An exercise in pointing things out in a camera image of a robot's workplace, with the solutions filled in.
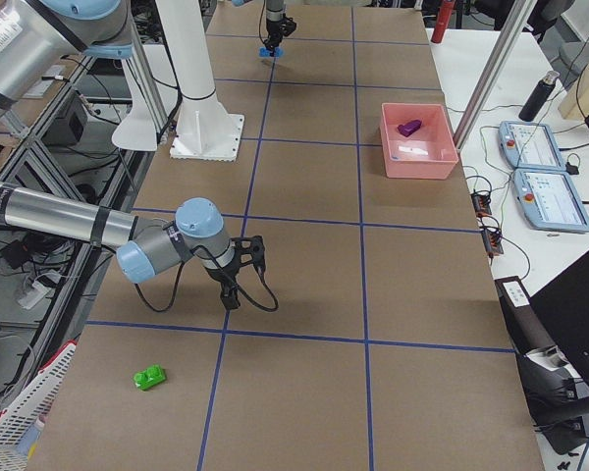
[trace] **light blue joint cap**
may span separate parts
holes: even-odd
[[[206,198],[186,201],[175,214],[179,230],[195,238],[213,237],[223,230],[225,221],[214,203]]]
[[[86,49],[83,54],[97,59],[129,59],[134,54],[134,49],[131,44],[121,46],[94,45]]]
[[[142,283],[155,276],[155,269],[144,251],[131,241],[116,251],[118,265],[131,283]]]
[[[40,0],[46,7],[75,20],[100,20],[112,14],[121,0]]]

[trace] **green lego brick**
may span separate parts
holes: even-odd
[[[152,365],[144,371],[138,371],[134,374],[135,387],[146,391],[159,383],[166,381],[166,373],[159,365]]]

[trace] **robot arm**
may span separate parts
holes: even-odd
[[[0,10],[0,117],[63,55],[130,57],[132,28],[129,0],[7,0]],[[236,282],[241,267],[252,264],[264,284],[261,237],[230,238],[203,198],[162,224],[0,182],[0,223],[118,248],[118,262],[136,284],[196,256],[221,284],[227,309],[240,306],[238,291],[246,295]],[[272,311],[274,300],[274,308],[251,302]]]
[[[7,0],[0,10],[0,117],[61,56],[131,56],[128,0]]]
[[[241,6],[251,0],[232,0],[235,6]],[[296,30],[296,23],[286,16],[284,0],[266,1],[266,31],[268,37],[262,42],[270,57],[279,56],[278,47],[284,37],[290,36]]]
[[[117,248],[118,263],[135,284],[196,256],[220,283],[227,309],[240,307],[240,268],[252,264],[262,282],[266,269],[262,237],[231,238],[205,198],[186,201],[166,224],[0,182],[0,223]],[[276,309],[277,303],[266,310]]]

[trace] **white table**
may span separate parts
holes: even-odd
[[[436,63],[441,85],[446,94],[447,106],[455,110],[464,110],[475,88],[486,61],[498,38],[494,31],[458,30],[446,31],[441,44],[432,44],[432,53]],[[552,67],[545,58],[539,45],[531,34],[524,33],[518,39],[509,59],[484,106],[485,110],[500,105],[521,105],[546,71]],[[558,85],[552,97],[561,89]],[[565,92],[559,94],[552,106],[546,104],[537,115],[537,120],[545,115],[542,123],[550,125],[553,131],[567,130],[580,122],[566,121],[559,113],[559,105],[565,97]],[[489,179],[493,187],[503,185],[507,176],[491,167],[484,161],[484,151],[481,145],[480,127],[498,126],[501,121],[518,120],[520,107],[498,108],[484,111],[472,131],[469,140],[462,149],[462,163],[477,169],[479,175]],[[449,110],[452,125],[457,126],[461,113]],[[488,160],[491,164],[506,172],[510,172],[506,160],[501,154],[497,138],[497,130],[484,129]],[[573,147],[589,142],[589,130],[581,126],[572,131],[557,133],[559,147]],[[581,159],[580,175],[573,177],[574,184],[583,200],[589,200],[589,146],[575,151]],[[465,167],[465,174],[475,175],[473,169]],[[473,188],[475,179],[469,180],[469,187]],[[478,188],[485,188],[484,183],[478,182]],[[519,246],[529,255],[531,270],[524,280],[530,294],[534,294],[558,273],[569,266],[574,260],[589,249],[589,234],[576,235],[566,233],[547,233],[535,231],[526,222],[518,203],[515,201],[512,188],[502,206],[505,192],[497,191],[492,195],[491,207],[494,216],[501,221],[504,209],[503,235]],[[505,254],[496,257],[492,265],[493,278],[507,276],[522,276],[526,271],[526,261],[523,255],[513,246],[504,242]],[[556,469],[562,461],[571,461],[569,469],[575,470],[577,458],[556,455],[550,445],[538,435],[544,464],[547,470]],[[589,471],[589,454],[585,458],[584,471]]]

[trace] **purple object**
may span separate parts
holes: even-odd
[[[421,128],[421,120],[412,120],[405,125],[397,126],[397,131],[405,137],[409,137],[414,132],[417,132]]]

